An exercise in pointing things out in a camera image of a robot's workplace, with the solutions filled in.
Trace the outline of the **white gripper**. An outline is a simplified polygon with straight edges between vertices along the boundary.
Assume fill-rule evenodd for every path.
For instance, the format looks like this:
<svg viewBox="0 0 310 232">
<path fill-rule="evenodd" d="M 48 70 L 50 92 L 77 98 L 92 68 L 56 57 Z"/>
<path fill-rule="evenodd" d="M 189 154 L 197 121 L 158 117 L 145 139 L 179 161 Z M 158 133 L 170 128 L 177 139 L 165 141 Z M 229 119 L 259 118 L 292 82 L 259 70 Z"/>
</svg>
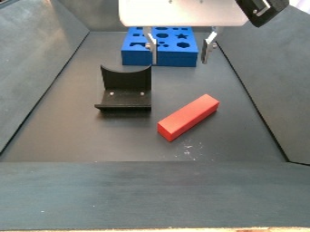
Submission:
<svg viewBox="0 0 310 232">
<path fill-rule="evenodd" d="M 145 47 L 157 63 L 157 41 L 150 26 L 241 26 L 248 21 L 235 0 L 118 0 L 118 17 L 124 26 L 145 26 Z M 207 63 L 213 50 L 216 27 L 203 40 L 200 62 Z"/>
</svg>

